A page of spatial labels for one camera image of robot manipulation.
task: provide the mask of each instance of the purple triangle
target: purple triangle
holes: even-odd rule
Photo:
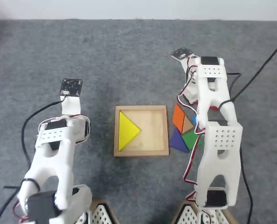
[[[185,152],[185,153],[189,152],[184,140],[181,137],[180,132],[178,131],[178,129],[176,127],[173,130],[172,137],[169,141],[169,146],[173,147],[175,149],[178,149],[182,152]]]

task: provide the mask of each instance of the wooden tray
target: wooden tray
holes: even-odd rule
[[[141,132],[118,151],[120,112]],[[166,106],[116,106],[114,156],[155,155],[169,155]]]

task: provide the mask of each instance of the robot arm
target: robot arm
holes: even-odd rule
[[[235,205],[241,172],[240,143],[242,126],[237,122],[234,104],[224,104],[220,112],[224,120],[208,119],[210,106],[219,107],[230,99],[224,60],[217,57],[198,57],[181,48],[172,53],[186,72],[183,91],[185,99],[198,101],[197,121],[205,128],[204,153],[198,168],[195,201],[202,209],[225,209]],[[216,176],[222,175],[225,186],[210,187]]]
[[[74,224],[92,201],[90,188],[73,186],[72,173],[75,145],[87,140],[90,120],[80,114],[79,97],[61,100],[64,115],[40,125],[34,159],[18,194],[29,224]],[[58,177],[57,190],[39,192],[52,176]]]

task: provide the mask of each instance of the green triangle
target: green triangle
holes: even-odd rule
[[[198,135],[194,133],[194,129],[190,132],[187,132],[182,135],[182,139],[185,142],[185,145],[187,146],[188,149],[192,149],[194,147],[194,143],[197,140]],[[198,146],[203,144],[202,140],[199,140]]]

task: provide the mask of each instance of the orange tangram piece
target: orange tangram piece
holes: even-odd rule
[[[179,107],[179,105],[175,104],[174,107],[174,115],[173,115],[173,124],[177,127],[180,133],[182,133],[183,122],[184,122],[184,112]]]

